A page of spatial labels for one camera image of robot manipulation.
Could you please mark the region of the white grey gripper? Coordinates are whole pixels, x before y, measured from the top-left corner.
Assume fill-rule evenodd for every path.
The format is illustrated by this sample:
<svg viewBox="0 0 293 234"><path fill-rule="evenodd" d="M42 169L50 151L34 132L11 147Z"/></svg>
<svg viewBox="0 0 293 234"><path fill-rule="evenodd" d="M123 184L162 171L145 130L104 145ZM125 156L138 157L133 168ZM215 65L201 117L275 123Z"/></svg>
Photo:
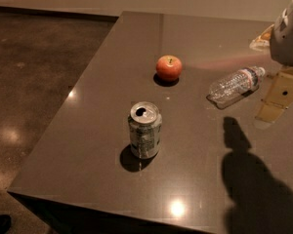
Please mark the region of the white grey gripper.
<svg viewBox="0 0 293 234"><path fill-rule="evenodd" d="M273 60L285 66L293 66L293 0L274 25L270 25L251 41L249 48L255 51L270 48ZM274 123L292 103L293 67L284 67L273 77L256 119Z"/></svg>

